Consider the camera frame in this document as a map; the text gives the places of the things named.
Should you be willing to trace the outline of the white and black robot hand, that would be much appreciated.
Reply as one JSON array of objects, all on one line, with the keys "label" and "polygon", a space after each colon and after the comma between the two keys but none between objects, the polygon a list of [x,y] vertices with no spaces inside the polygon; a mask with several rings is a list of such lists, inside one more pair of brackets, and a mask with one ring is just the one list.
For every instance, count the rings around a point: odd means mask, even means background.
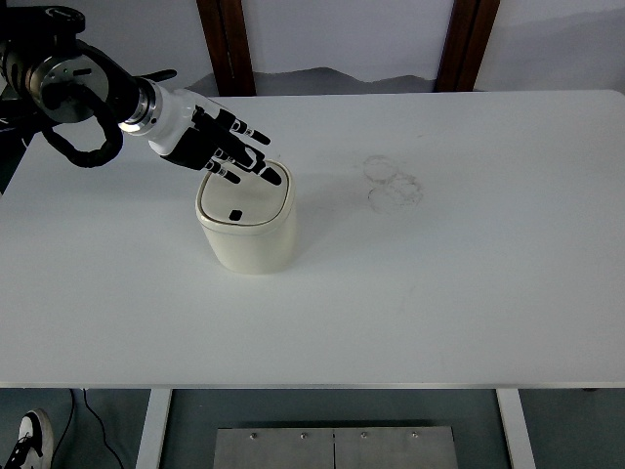
[{"label": "white and black robot hand", "polygon": [[206,169],[237,185],[241,177],[227,168],[259,176],[274,186],[282,177],[253,144],[271,139],[230,110],[189,90],[162,93],[160,115],[146,139],[163,159],[193,170]]}]

